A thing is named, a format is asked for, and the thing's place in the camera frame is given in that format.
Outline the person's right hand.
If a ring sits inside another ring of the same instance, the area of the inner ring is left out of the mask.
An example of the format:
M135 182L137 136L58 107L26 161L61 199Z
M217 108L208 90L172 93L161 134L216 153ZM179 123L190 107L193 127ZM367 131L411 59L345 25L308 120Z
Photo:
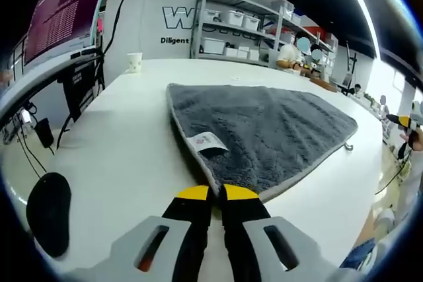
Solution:
M418 152L422 151L423 133L420 128L410 132L409 135L400 134L400 136L413 151L418 151Z

